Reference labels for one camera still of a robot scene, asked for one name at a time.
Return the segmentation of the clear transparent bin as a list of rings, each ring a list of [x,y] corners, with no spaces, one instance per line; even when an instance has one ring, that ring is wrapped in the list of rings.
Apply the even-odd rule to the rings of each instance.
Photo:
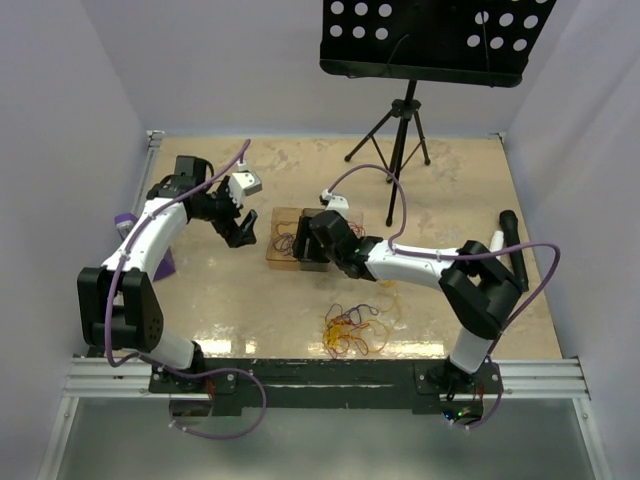
[[[358,239],[366,236],[366,228],[364,225],[364,213],[361,211],[351,212],[347,216],[349,228]]]

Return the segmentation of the yellow red cable ball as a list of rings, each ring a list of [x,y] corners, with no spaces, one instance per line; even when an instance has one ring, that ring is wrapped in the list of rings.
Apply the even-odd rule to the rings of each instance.
[[[350,354],[370,356],[381,353],[390,340],[394,325],[384,321],[387,310],[366,303],[345,308],[334,303],[324,316],[322,347],[332,358]]]

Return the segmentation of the grey transparent bin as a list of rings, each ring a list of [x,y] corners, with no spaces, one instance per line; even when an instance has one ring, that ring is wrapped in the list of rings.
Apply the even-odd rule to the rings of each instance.
[[[302,271],[326,272],[329,268],[330,260],[309,226],[310,220],[319,213],[320,209],[303,208],[298,220],[293,256]]]

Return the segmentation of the orange transparent bin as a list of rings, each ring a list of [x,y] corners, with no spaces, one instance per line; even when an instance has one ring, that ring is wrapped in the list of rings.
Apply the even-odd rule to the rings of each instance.
[[[271,270],[297,271],[299,269],[299,263],[293,256],[293,243],[301,213],[301,208],[273,208],[266,250],[266,261]]]

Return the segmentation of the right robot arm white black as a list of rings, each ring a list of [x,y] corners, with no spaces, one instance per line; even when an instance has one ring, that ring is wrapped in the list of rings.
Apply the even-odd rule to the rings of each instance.
[[[480,368],[522,295],[514,274],[491,251],[477,241],[438,253],[392,245],[381,237],[359,237],[333,210],[306,223],[321,255],[348,277],[401,281],[443,293],[461,330],[443,365],[425,377],[450,398],[469,392],[480,382]]]

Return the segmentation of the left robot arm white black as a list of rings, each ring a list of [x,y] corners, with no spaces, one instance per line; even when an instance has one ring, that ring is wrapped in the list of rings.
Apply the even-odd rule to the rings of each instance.
[[[200,390],[207,380],[200,346],[171,332],[153,288],[153,279],[173,240],[192,220],[212,225],[230,248],[256,242],[255,211],[241,212],[247,197],[262,183],[239,151],[215,171],[196,156],[177,157],[172,174],[147,193],[143,211],[118,249],[98,267],[77,277],[82,335],[100,348],[109,364],[123,350],[172,370],[173,382],[185,392]]]

